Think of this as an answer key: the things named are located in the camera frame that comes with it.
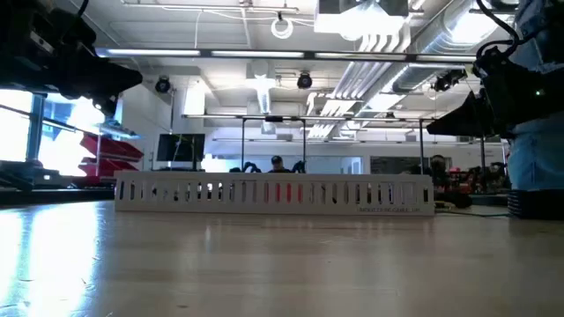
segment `desk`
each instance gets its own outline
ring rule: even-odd
[[[69,203],[0,211],[0,254],[0,315],[564,312],[564,226],[504,217],[115,213],[111,202]]]

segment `red object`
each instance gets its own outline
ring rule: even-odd
[[[106,159],[119,159],[129,162],[138,162],[143,157],[143,152],[131,144],[102,137],[100,155]],[[85,134],[80,145],[84,146],[93,155],[98,150],[98,136]]]
[[[85,134],[80,144],[92,155],[96,156],[98,151],[99,138],[93,134]],[[110,138],[100,138],[100,155],[97,164],[96,158],[84,158],[79,167],[85,171],[86,177],[81,181],[86,186],[95,186],[101,183],[101,178],[114,178],[116,171],[136,171],[137,169],[130,164],[137,163],[144,156],[143,152],[136,149],[133,145],[123,141],[116,141]]]
[[[301,203],[302,186],[301,185],[295,185],[295,186],[298,186],[298,201]],[[286,199],[289,203],[292,201],[292,184],[287,184]],[[276,184],[276,202],[277,203],[280,202],[280,184]]]

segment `monitor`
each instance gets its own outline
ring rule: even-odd
[[[204,159],[203,134],[162,134],[159,138],[159,149],[157,151],[158,161],[196,162]]]

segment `fluorescent light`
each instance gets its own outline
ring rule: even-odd
[[[125,3],[122,1],[123,6],[131,8],[156,8],[164,10],[179,10],[179,11],[253,11],[253,12],[288,12],[299,13],[300,9],[296,7],[269,7],[269,6],[241,6],[241,5],[201,5],[201,4],[136,4]]]
[[[244,57],[244,58],[303,58],[303,52],[286,51],[232,51],[232,50],[213,50],[212,56],[215,57]]]
[[[386,53],[315,53],[315,58],[318,59],[346,59],[346,60],[372,60],[372,61],[404,61],[405,55],[403,54],[386,54]]]
[[[237,115],[230,114],[185,114],[186,119],[237,119]]]
[[[106,52],[110,55],[127,56],[200,56],[200,51],[195,49],[109,48]]]
[[[413,131],[413,129],[407,129],[407,128],[363,128],[363,129],[370,132],[392,132],[392,133],[406,133]]]
[[[238,114],[184,114],[185,119],[249,119],[264,120],[270,115],[238,115]],[[284,120],[309,120],[309,121],[355,121],[355,122],[419,122],[419,119],[387,119],[387,118],[361,118],[361,117],[342,117],[342,116],[282,116]],[[425,122],[432,122],[433,119],[421,119]]]
[[[301,117],[304,120],[318,120],[318,121],[345,121],[347,118],[344,117],[331,117],[331,116],[319,116],[319,117]]]
[[[441,62],[445,63],[474,63],[476,56],[472,55],[417,55],[415,58],[419,62]]]

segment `dome camera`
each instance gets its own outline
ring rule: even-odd
[[[298,78],[298,88],[300,89],[309,89],[313,83],[313,79],[311,79],[309,73],[306,71],[302,72],[300,78]]]
[[[161,76],[159,77],[159,81],[155,85],[155,90],[158,93],[167,93],[170,91],[170,81],[168,80],[168,76]]]

